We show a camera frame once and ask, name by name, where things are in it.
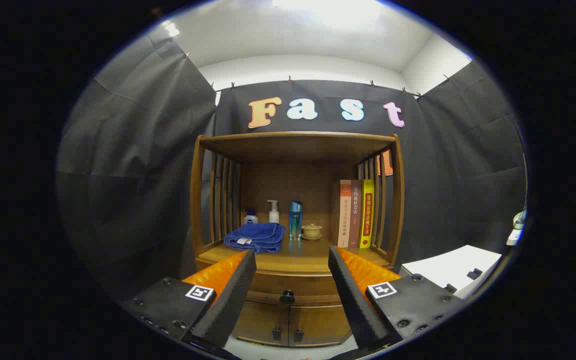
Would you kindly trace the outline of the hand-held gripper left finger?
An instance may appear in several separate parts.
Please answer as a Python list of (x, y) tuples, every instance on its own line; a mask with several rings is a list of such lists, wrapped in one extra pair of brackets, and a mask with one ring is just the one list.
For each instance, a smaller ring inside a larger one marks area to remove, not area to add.
[(171, 341), (221, 351), (238, 321), (256, 269), (254, 251), (239, 251), (183, 280), (155, 281), (126, 299), (122, 308)]

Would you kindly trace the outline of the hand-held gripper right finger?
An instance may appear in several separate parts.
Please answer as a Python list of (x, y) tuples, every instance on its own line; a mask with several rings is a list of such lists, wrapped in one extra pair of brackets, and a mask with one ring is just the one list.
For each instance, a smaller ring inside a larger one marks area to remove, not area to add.
[(361, 350), (414, 338), (466, 306), (424, 275), (398, 275), (345, 248), (330, 246), (327, 266)]

